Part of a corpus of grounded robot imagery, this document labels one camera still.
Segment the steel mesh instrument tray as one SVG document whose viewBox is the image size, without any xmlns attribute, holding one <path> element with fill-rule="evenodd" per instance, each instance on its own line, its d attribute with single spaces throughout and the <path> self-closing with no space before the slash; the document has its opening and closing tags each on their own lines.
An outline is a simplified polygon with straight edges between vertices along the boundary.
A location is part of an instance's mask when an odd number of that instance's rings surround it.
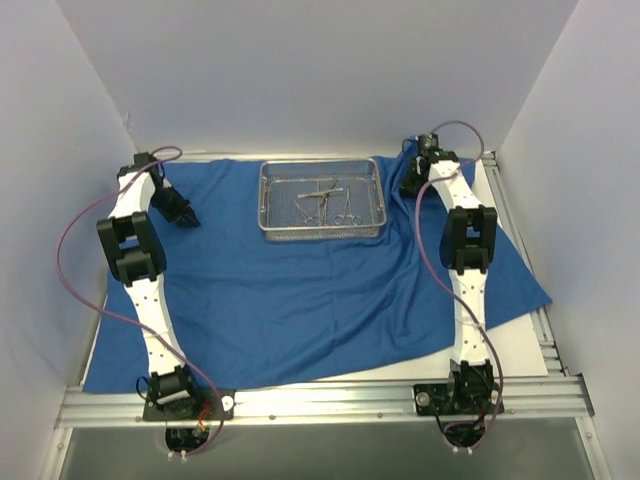
<svg viewBox="0 0 640 480">
<path fill-rule="evenodd" d="M 298 199 L 297 194 L 332 187 L 342 193 Z M 346 188 L 359 225 L 336 225 L 344 211 Z M 320 226 L 305 226 L 292 201 L 320 217 Z M 381 174 L 377 162 L 366 159 L 301 159 L 264 162 L 259 173 L 258 225 L 269 241 L 320 241 L 374 238 L 387 223 Z"/>
</svg>

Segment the blue surgical cloth wrap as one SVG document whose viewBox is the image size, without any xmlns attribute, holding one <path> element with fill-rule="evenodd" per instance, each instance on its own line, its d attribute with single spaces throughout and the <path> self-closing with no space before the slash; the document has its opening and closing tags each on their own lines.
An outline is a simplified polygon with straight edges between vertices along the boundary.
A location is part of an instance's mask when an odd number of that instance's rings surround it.
<svg viewBox="0 0 640 480">
<path fill-rule="evenodd" d="M 218 387 L 448 374 L 445 209 L 432 195 L 416 203 L 399 194 L 398 159 L 378 166 L 387 203 L 379 236 L 280 243 L 258 225 L 258 163 L 168 166 L 201 225 L 152 218 L 168 260 L 166 301 L 181 348 Z"/>
</svg>

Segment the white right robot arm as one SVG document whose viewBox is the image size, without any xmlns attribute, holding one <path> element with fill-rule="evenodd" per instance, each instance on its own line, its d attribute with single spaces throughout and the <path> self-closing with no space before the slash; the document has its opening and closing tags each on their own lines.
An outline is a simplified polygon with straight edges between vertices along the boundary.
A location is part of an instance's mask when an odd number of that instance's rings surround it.
<svg viewBox="0 0 640 480">
<path fill-rule="evenodd" d="M 451 282 L 445 291 L 453 295 L 455 338 L 450 382 L 443 391 L 447 406 L 464 413 L 495 390 L 485 287 L 495 253 L 497 212 L 472 192 L 457 155 L 442 149 L 435 133 L 416 136 L 411 142 L 416 152 L 408 156 L 401 193 L 421 201 L 432 191 L 447 213 L 439 258 Z"/>
</svg>

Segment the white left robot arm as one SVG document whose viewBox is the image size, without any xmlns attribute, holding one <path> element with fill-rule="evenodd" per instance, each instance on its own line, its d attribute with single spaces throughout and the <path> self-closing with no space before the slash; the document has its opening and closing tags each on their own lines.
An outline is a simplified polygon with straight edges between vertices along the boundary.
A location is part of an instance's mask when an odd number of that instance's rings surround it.
<svg viewBox="0 0 640 480">
<path fill-rule="evenodd" d="M 155 154 L 136 154 L 117 179 L 115 205 L 96 229 L 109 270 L 124 286 L 141 324 L 149 365 L 147 402 L 190 419 L 200 411 L 202 395 L 173 329 L 164 291 L 167 259 L 149 210 L 155 208 L 181 228 L 197 228 L 200 221 L 189 200 L 166 179 Z"/>
</svg>

